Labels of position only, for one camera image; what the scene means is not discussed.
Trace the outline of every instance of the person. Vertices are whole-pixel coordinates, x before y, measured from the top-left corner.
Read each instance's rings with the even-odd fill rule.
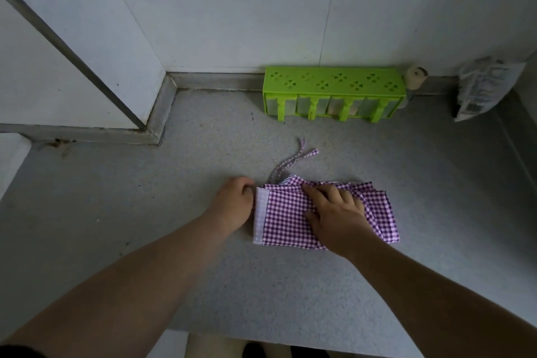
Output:
[[[249,218],[253,184],[229,179],[199,218],[73,288],[9,336],[0,356],[146,356],[199,273]],[[425,357],[537,355],[537,328],[387,245],[359,199],[333,185],[303,189],[317,209],[305,215],[313,233],[359,270]]]

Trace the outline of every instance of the green spice rack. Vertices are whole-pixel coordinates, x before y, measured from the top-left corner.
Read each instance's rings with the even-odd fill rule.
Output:
[[[391,68],[268,67],[263,82],[265,113],[282,122],[290,115],[378,122],[391,117],[405,95]]]

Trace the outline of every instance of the white plastic bag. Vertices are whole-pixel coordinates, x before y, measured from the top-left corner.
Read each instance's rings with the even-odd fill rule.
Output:
[[[455,121],[465,121],[491,110],[517,82],[526,63],[505,63],[493,57],[464,65],[459,72],[459,112]]]

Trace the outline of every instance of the black shoe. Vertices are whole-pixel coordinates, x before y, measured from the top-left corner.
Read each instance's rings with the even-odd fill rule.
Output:
[[[242,358],[267,358],[259,342],[249,342],[242,351]]]
[[[324,349],[314,349],[306,347],[291,347],[293,358],[330,358]]]

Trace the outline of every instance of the gray countertop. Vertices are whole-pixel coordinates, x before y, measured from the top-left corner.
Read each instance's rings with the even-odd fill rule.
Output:
[[[182,91],[161,147],[34,145],[0,202],[0,335],[107,264],[200,214],[223,179],[259,184],[305,137],[307,179],[373,181],[426,266],[537,324],[537,202],[494,112],[453,123],[417,97],[368,124],[262,113],[259,93]],[[384,302],[328,251],[263,247],[245,226],[170,327],[389,357],[420,353]]]

